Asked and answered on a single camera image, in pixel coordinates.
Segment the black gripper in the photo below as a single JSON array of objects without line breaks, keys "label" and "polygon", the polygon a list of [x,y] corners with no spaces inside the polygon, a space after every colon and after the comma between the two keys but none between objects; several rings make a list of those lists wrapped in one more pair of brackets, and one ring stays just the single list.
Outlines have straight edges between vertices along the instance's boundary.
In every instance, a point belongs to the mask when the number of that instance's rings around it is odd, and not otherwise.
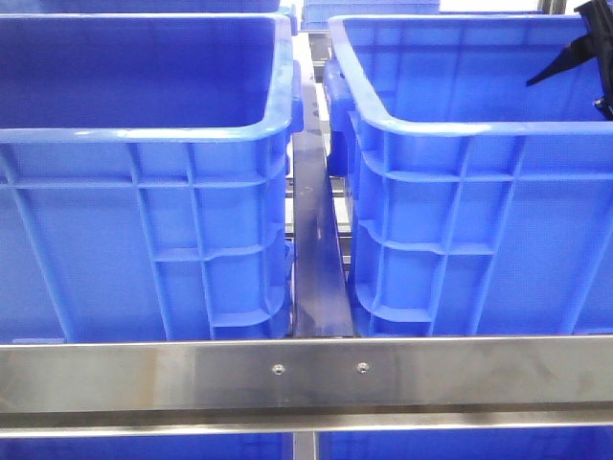
[{"label": "black gripper", "polygon": [[598,62],[603,95],[594,106],[605,119],[612,119],[612,9],[606,1],[587,1],[574,8],[583,21],[587,34],[567,44],[557,57],[536,76],[527,80],[527,86],[536,85],[595,58]]}]

